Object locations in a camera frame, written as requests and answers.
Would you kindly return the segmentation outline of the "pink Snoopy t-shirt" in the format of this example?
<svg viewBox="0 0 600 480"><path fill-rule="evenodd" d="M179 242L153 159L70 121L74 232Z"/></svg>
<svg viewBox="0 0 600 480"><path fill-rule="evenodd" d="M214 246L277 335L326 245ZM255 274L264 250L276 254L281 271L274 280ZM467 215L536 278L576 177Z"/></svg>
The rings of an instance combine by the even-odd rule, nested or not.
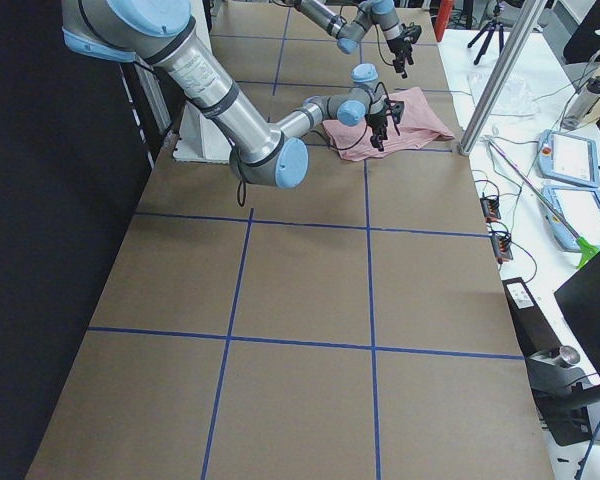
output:
<svg viewBox="0 0 600 480"><path fill-rule="evenodd" d="M403 101L405 112L398 125L400 134L391 126L388 139L383 142L383 151L371 145L371 129L366 129L364 122L354 127L345 126L337 120L325 120L322 123L326 135L339 149L338 154L343 160L358 162L368 158L384 158L401 150L422 149L434 140L455 138L429 106L421 88L391 93L390 98Z"/></svg>

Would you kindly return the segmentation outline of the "red cylinder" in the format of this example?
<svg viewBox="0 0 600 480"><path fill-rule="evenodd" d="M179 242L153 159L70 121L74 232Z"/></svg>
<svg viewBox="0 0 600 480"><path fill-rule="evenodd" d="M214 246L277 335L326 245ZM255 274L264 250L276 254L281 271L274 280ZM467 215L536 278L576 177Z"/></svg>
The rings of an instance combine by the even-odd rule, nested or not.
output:
<svg viewBox="0 0 600 480"><path fill-rule="evenodd" d="M454 8L454 0L441 0L434 25L436 41L441 42Z"/></svg>

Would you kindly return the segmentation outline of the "black tripod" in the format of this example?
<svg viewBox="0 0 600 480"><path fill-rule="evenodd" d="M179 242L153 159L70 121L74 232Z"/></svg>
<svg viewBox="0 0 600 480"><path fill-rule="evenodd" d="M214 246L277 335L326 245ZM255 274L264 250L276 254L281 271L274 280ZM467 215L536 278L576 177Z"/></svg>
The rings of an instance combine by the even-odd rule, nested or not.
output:
<svg viewBox="0 0 600 480"><path fill-rule="evenodd" d="M473 60L474 65L478 65L480 63L481 59L486 54L494 35L497 35L498 53L502 53L505 45L505 39L504 23L501 21L501 11L502 8L500 6L500 3L496 2L492 9L492 18L479 30L479 32L474 36L474 38L467 44L468 48L472 48L483 36L485 36L481 44L480 50L478 51L476 57Z"/></svg>

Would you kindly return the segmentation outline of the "clear plastic bag with paper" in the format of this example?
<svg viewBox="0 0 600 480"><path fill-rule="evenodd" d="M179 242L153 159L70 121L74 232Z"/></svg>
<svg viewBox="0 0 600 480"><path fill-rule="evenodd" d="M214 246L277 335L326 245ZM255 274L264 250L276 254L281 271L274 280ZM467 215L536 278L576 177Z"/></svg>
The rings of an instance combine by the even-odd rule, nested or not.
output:
<svg viewBox="0 0 600 480"><path fill-rule="evenodd" d="M469 73L467 80L474 104L477 105L486 89L489 75ZM512 74L505 82L491 111L496 116L531 117L539 112L534 94L528 82L519 75Z"/></svg>

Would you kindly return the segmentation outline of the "orange black connector module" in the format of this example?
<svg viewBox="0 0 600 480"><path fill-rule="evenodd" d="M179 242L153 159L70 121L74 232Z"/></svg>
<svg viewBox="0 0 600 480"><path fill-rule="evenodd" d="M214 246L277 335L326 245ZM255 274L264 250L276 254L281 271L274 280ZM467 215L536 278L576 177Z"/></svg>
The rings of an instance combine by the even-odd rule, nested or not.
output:
<svg viewBox="0 0 600 480"><path fill-rule="evenodd" d="M501 220L500 198L497 195L482 196L479 201L486 223Z"/></svg>

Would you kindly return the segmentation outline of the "brown paper table cover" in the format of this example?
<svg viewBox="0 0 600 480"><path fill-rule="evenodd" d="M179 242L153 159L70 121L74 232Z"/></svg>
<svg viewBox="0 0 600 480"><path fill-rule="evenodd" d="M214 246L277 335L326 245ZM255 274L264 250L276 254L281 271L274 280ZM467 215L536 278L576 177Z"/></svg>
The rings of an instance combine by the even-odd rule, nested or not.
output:
<svg viewBox="0 0 600 480"><path fill-rule="evenodd" d="M454 140L295 189L162 153L31 479L549 479Z"/></svg>

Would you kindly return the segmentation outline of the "water bottle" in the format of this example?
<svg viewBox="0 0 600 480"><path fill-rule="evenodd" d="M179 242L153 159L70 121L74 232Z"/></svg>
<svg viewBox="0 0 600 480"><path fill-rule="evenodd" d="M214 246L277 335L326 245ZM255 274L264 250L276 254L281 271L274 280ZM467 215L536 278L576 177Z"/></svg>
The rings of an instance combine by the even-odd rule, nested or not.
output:
<svg viewBox="0 0 600 480"><path fill-rule="evenodd" d="M575 102L569 107L561 127L574 130L600 99L600 76L590 77L578 90Z"/></svg>

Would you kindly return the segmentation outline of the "far blue teach pendant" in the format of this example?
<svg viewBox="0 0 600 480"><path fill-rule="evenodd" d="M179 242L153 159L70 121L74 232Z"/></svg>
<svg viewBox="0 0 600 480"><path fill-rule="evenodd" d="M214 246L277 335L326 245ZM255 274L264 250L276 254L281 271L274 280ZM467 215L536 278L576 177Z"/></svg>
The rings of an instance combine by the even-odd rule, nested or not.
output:
<svg viewBox="0 0 600 480"><path fill-rule="evenodd" d="M544 178L580 187L600 185L597 147L593 140L545 130L538 139L537 164Z"/></svg>

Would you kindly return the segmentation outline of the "blue teach pendant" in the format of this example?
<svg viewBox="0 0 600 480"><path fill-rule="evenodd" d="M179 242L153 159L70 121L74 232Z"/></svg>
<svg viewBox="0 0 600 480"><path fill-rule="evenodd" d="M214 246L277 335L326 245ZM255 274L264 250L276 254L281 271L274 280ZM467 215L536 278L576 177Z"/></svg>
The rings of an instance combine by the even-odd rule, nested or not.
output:
<svg viewBox="0 0 600 480"><path fill-rule="evenodd" d="M597 147L593 140L545 130L538 139L537 164L544 178L580 187L600 185Z"/></svg>
<svg viewBox="0 0 600 480"><path fill-rule="evenodd" d="M554 209L592 245L600 248L600 192L594 188L545 185L542 195ZM578 253L579 246L568 229L545 206L541 206L549 230L562 251Z"/></svg>

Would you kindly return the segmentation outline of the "near blue teach pendant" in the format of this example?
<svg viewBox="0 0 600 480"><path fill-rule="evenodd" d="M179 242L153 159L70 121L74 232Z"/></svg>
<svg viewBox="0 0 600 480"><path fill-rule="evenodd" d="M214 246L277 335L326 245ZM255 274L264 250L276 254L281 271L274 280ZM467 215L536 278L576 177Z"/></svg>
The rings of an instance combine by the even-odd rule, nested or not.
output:
<svg viewBox="0 0 600 480"><path fill-rule="evenodd" d="M554 209L592 245L600 248L600 192L594 188L545 185L542 195ZM545 206L541 206L549 230L562 251L578 253L579 246L568 229Z"/></svg>

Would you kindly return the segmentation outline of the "metal rod with green tip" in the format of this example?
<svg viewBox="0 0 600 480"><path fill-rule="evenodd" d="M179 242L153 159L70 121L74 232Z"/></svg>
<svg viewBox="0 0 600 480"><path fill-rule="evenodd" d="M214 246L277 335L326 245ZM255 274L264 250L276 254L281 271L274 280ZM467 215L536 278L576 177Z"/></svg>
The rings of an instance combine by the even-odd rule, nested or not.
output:
<svg viewBox="0 0 600 480"><path fill-rule="evenodd" d="M507 156L506 152L495 142L495 140L491 136L488 136L485 139L485 142L508 164L509 167L511 167L515 171L515 173L522 180L522 182L536 195L537 199L550 211L552 217L555 218L559 223L561 223L564 226L564 228L568 231L568 233L573 237L578 247L578 251L581 255L580 260L577 264L577 268L583 268L592 258L595 257L595 255L599 252L599 248L589 243L588 240L573 227L573 225L566 219L563 213L553 206L549 199L545 197L542 194L542 192L531 182L531 180L524 174L521 168Z"/></svg>

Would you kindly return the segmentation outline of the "black monitor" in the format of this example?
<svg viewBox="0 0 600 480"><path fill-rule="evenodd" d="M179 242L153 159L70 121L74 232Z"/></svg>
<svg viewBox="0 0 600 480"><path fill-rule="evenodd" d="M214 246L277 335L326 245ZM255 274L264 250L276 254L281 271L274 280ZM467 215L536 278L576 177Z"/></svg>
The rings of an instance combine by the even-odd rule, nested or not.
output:
<svg viewBox="0 0 600 480"><path fill-rule="evenodd" d="M600 251L554 293L563 317L600 375Z"/></svg>

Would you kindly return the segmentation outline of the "black box device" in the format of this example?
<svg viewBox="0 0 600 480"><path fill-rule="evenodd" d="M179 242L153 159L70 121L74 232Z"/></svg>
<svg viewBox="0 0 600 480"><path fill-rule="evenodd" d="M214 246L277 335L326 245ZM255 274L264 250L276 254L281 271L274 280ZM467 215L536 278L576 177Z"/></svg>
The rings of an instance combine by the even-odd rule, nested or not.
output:
<svg viewBox="0 0 600 480"><path fill-rule="evenodd" d="M555 404L592 386L579 367L579 352L559 340L522 278L506 279L503 287L541 420L560 446L589 441L600 401L571 410Z"/></svg>

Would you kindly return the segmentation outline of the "aluminium frame post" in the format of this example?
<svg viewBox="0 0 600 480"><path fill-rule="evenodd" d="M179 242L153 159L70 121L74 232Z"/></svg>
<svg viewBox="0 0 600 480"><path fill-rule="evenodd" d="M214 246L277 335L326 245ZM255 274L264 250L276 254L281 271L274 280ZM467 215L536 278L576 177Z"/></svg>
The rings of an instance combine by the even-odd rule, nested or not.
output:
<svg viewBox="0 0 600 480"><path fill-rule="evenodd" d="M546 1L542 0L524 2L520 16L507 38L503 52L499 55L485 85L483 94L458 145L458 151L461 155L468 156L475 146L545 5Z"/></svg>

